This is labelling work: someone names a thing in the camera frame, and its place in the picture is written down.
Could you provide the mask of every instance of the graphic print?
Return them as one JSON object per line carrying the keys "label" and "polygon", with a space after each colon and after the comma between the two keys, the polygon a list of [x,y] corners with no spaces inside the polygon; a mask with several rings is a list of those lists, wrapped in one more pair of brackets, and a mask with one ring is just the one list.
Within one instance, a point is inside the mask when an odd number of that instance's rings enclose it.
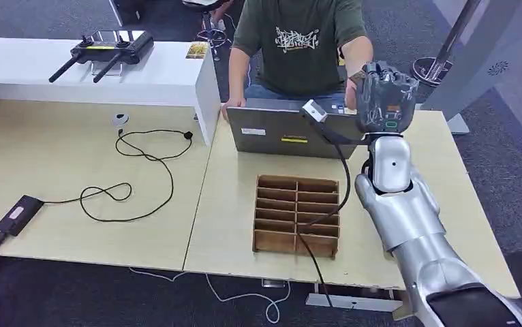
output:
{"label": "graphic print", "polygon": [[317,39],[319,29],[309,32],[307,35],[300,34],[297,31],[282,31],[279,27],[275,27],[277,37],[275,43],[278,48],[283,49],[283,53],[289,50],[311,48],[315,49],[319,45]]}

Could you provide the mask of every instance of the wooden organizer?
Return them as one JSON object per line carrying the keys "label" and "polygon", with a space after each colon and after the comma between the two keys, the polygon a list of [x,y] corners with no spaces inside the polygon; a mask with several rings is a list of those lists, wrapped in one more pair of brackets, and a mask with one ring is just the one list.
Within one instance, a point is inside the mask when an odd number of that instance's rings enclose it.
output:
{"label": "wooden organizer", "polygon": [[339,215],[319,223],[306,223],[335,210],[339,183],[327,179],[260,175],[253,232],[253,251],[309,255],[303,239],[315,256],[334,258],[339,241]]}

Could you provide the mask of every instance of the desk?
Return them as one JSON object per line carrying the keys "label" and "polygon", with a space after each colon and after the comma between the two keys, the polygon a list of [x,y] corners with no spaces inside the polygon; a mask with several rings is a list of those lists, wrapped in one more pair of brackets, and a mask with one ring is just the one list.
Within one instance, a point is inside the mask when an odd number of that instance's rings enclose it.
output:
{"label": "desk", "polygon": [[[200,137],[190,108],[0,100],[0,218],[23,194],[66,200],[77,198],[89,185],[108,187],[125,181],[134,188],[128,201],[96,196],[85,206],[101,218],[122,219],[161,204],[170,192],[169,176],[160,163],[116,152],[117,129],[111,125],[116,113],[130,115],[125,131],[170,128],[195,134],[188,152],[167,161],[174,177],[172,200],[134,223],[93,221],[77,202],[46,205],[19,236],[4,243],[0,255],[183,269],[211,149]],[[187,146],[178,134],[129,140],[158,157]],[[126,189],[117,194],[126,194]]]}
{"label": "desk", "polygon": [[211,144],[221,100],[210,49],[203,59],[186,59],[191,43],[155,42],[139,64],[125,66],[121,77],[94,84],[90,63],[75,64],[50,84],[50,75],[78,43],[0,38],[0,99],[191,107],[199,118],[199,135]]}
{"label": "desk", "polygon": [[[416,111],[405,138],[414,164],[441,205],[447,238],[458,254],[489,285],[519,297],[510,271],[441,112]],[[367,158],[358,147],[348,161],[352,176]],[[315,283],[309,257],[251,251],[258,174],[335,179],[346,189],[339,160],[238,153],[230,127],[220,119],[209,158],[185,270],[200,273],[285,279]],[[318,258],[326,283],[403,290],[397,265],[352,190],[340,212],[339,250],[334,260]]]}

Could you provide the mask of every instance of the light wood desk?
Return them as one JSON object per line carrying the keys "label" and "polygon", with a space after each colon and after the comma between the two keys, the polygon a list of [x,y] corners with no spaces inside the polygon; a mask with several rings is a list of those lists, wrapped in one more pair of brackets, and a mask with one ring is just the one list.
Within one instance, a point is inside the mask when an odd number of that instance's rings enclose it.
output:
{"label": "light wood desk", "polygon": [[[416,111],[405,137],[412,147],[414,164],[440,203],[440,217],[452,246],[486,283],[505,296],[519,297],[442,113]],[[352,183],[366,158],[367,149],[362,146],[349,160]],[[346,189],[339,160],[238,153],[229,124],[220,119],[185,270],[315,283],[318,274],[309,257],[252,252],[258,174],[335,179],[340,190]],[[384,254],[380,237],[353,187],[340,220],[335,259],[318,259],[325,282],[404,289],[397,265]]]}
{"label": "light wood desk", "polygon": [[[133,185],[124,203],[95,196],[85,206],[103,219],[124,219],[149,212],[169,195],[170,179],[160,163],[124,157],[114,143],[116,113],[128,113],[127,131],[192,131],[192,147],[167,161],[174,177],[172,200],[154,215],[133,223],[100,223],[78,202],[45,205],[0,255],[182,270],[210,147],[204,144],[192,108],[69,104],[0,100],[0,219],[23,195],[44,201],[77,198],[89,185]],[[174,155],[188,144],[180,134],[131,136],[158,157]],[[120,149],[134,153],[125,144]],[[126,194],[126,188],[117,194]]]}

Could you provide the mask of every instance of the desk leg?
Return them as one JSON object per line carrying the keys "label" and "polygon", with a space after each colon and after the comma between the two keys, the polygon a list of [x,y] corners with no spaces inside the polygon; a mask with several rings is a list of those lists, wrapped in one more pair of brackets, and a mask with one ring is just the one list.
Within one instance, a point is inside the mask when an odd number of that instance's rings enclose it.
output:
{"label": "desk leg", "polygon": [[[398,300],[385,300],[381,298],[361,298],[354,296],[332,295],[331,304],[336,308],[394,312],[399,310],[402,302]],[[325,294],[309,293],[305,300],[306,305],[315,305],[318,307],[329,307]]]}
{"label": "desk leg", "polygon": [[117,21],[119,22],[119,26],[123,26],[123,19],[121,18],[121,15],[119,14],[119,9],[117,7],[117,4],[114,2],[114,0],[108,0],[110,7],[112,8],[112,12],[114,13],[114,16],[117,17]]}
{"label": "desk leg", "polygon": [[407,317],[412,317],[414,314],[412,313],[412,307],[410,305],[410,300],[408,295],[405,292],[401,292],[402,305],[395,309],[391,315],[395,321],[405,319]]}

